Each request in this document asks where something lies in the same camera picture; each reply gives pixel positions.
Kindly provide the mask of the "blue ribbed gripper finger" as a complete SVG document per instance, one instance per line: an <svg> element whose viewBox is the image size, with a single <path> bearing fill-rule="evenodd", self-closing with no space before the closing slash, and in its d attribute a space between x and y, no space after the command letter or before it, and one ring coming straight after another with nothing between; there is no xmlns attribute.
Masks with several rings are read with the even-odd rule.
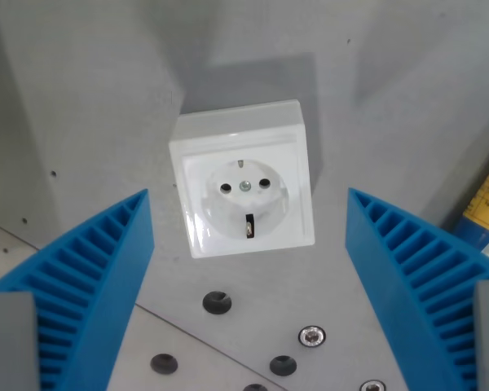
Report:
<svg viewBox="0 0 489 391"><path fill-rule="evenodd" d="M43 390L108 387L153 250L143 189L0 278L0 292L33 296Z"/></svg>
<svg viewBox="0 0 489 391"><path fill-rule="evenodd" d="M477 389L473 298L489 257L354 188L346 250L407 388Z"/></svg>

